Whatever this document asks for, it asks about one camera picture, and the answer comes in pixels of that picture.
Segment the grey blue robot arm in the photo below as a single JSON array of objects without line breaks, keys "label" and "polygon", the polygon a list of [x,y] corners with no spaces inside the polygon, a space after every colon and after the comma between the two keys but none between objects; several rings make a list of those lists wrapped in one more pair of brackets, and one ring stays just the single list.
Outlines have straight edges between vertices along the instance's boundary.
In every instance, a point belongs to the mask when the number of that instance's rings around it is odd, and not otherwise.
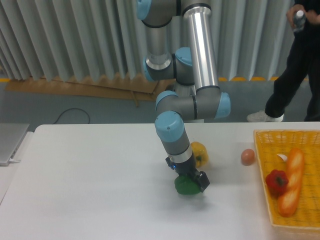
[{"label": "grey blue robot arm", "polygon": [[[176,81],[173,89],[157,96],[154,125],[167,153],[167,165],[180,180],[191,184],[186,191],[189,195],[203,192],[210,180],[196,165],[185,121],[224,118],[231,111],[230,97],[219,87],[211,14],[208,0],[136,2],[136,16],[146,27],[145,77],[150,81]],[[172,53],[167,27],[174,17],[181,17],[186,24],[189,45]]]}]

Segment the person hand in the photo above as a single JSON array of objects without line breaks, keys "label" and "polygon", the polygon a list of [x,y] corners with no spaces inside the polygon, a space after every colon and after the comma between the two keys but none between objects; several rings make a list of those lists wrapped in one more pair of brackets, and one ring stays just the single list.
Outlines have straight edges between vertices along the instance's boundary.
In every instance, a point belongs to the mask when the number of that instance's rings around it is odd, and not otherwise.
[{"label": "person hand", "polygon": [[301,4],[295,4],[286,13],[287,20],[288,20],[292,29],[296,28],[296,25],[294,24],[294,16],[295,16],[296,12],[298,12],[298,11],[303,11],[307,21],[311,25],[319,25],[320,24],[320,15],[319,14],[317,14],[314,10],[306,11],[304,6]]}]

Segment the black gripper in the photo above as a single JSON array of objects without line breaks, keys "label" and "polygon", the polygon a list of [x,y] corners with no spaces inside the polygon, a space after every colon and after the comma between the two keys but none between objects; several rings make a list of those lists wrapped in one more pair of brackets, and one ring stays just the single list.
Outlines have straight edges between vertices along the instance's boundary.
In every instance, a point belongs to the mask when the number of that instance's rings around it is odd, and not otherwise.
[{"label": "black gripper", "polygon": [[209,178],[207,174],[204,171],[198,171],[196,169],[196,159],[193,153],[188,160],[182,163],[173,162],[172,157],[170,156],[168,156],[165,161],[168,167],[174,170],[179,176],[194,177],[193,179],[199,186],[201,193],[203,193],[209,186]]}]

